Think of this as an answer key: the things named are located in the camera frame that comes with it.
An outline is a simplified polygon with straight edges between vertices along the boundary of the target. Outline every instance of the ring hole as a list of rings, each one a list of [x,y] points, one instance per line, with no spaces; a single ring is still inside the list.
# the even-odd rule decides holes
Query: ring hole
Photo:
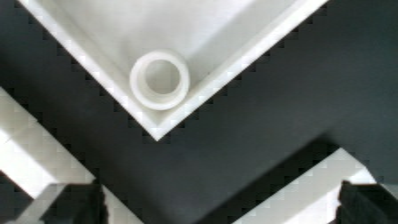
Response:
[[[175,90],[179,83],[179,71],[168,61],[156,60],[147,65],[145,83],[151,90],[160,94],[167,94]]]

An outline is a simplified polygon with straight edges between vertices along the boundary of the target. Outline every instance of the black panel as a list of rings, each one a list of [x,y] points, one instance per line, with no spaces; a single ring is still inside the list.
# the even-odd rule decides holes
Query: black panel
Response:
[[[396,21],[396,0],[332,0],[154,143],[24,9],[1,0],[0,85],[145,224],[206,220],[319,136],[398,183]]]

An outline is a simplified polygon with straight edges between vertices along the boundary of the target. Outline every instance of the black surface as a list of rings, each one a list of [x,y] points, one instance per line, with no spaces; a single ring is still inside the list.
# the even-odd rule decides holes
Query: black surface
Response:
[[[215,212],[227,223],[238,215],[220,206],[319,137],[398,183],[396,21],[396,0],[332,0],[154,143],[23,8],[1,0],[0,85],[145,224],[190,224]]]
[[[339,202],[343,212],[337,211],[337,217],[343,223],[398,223],[398,199],[380,184],[355,185],[343,182]]]
[[[99,184],[69,184],[40,217],[46,224],[106,224],[108,213]]]
[[[0,223],[19,216],[32,198],[0,171]]]

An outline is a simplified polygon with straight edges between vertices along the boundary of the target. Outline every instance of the white circle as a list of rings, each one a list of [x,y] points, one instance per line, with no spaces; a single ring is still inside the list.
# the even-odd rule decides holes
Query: white circle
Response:
[[[147,85],[145,70],[154,61],[167,61],[177,69],[179,83],[170,93],[158,93]],[[129,87],[142,105],[152,110],[168,110],[181,103],[188,93],[190,74],[183,57],[175,52],[156,50],[138,58],[129,73]]]

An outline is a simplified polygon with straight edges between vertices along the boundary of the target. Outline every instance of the white plastic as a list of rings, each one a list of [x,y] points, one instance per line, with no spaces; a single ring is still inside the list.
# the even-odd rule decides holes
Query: white plastic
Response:
[[[158,140],[327,0],[19,0]],[[170,49],[190,90],[168,110],[129,88],[136,59]]]
[[[168,62],[177,68],[177,86],[168,93],[156,92],[147,84],[147,67],[156,61]],[[129,74],[129,86],[140,103],[152,110],[168,110],[181,103],[188,93],[190,73],[183,57],[175,52],[156,50],[138,58]]]
[[[341,182],[374,183],[360,162],[343,149],[250,210],[234,224],[327,224],[335,218]]]
[[[35,123],[35,118],[14,103],[7,92],[0,88],[0,144]]]

